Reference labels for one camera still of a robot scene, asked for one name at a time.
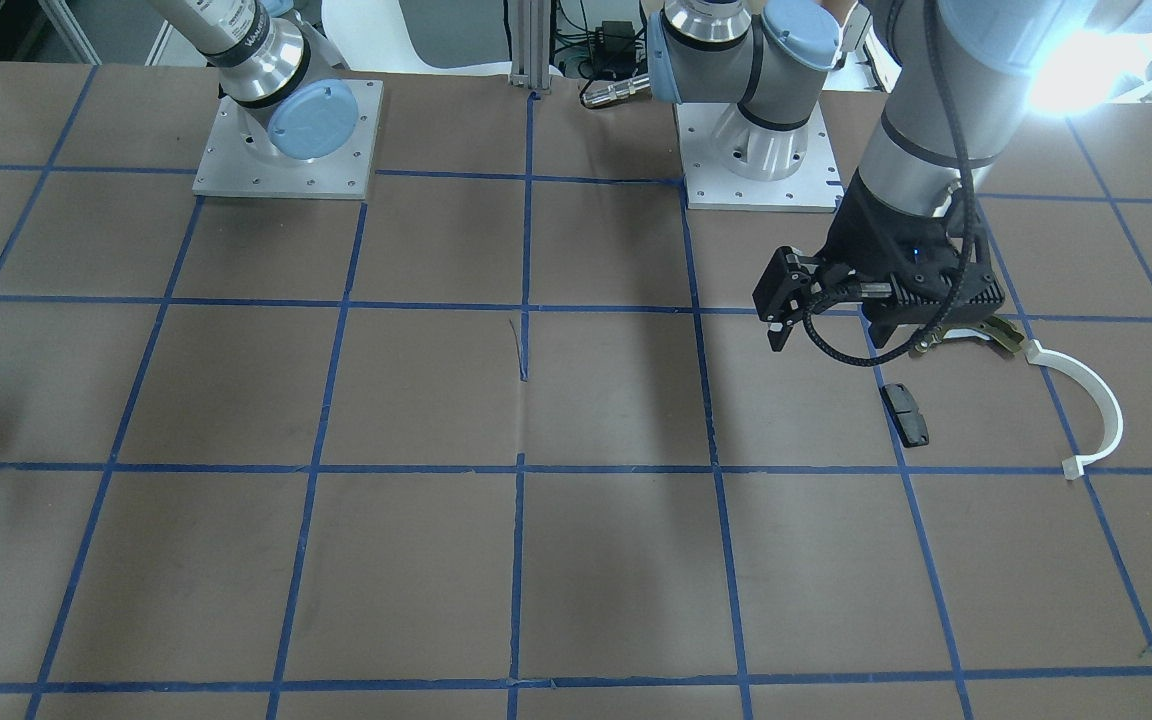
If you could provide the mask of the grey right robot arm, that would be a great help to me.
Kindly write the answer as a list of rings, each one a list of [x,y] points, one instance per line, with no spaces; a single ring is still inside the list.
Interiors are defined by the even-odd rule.
[[[151,8],[217,67],[223,94],[282,156],[314,160],[342,147],[358,104],[343,56],[293,1],[152,1]]]

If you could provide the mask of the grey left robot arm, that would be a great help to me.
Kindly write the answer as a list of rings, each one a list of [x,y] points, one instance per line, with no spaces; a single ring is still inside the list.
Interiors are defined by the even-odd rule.
[[[814,314],[861,304],[877,348],[904,325],[905,353],[941,325],[983,323],[1005,304],[977,185],[1026,114],[1036,74],[1079,29],[1152,33],[1152,1],[867,1],[900,67],[847,183],[826,243],[773,253],[753,295],[774,351]],[[804,132],[838,56],[838,20],[814,1],[667,1],[646,20],[650,88],[673,104],[722,103],[732,160]]]

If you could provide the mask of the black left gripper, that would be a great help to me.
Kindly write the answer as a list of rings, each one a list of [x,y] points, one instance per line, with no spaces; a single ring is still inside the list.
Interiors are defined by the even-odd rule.
[[[888,209],[863,179],[851,179],[820,250],[820,283],[832,291],[851,278],[890,283],[893,295],[861,305],[870,340],[882,348],[900,325],[925,325],[957,279],[958,252],[950,237],[963,233],[963,200],[948,217],[916,217]]]

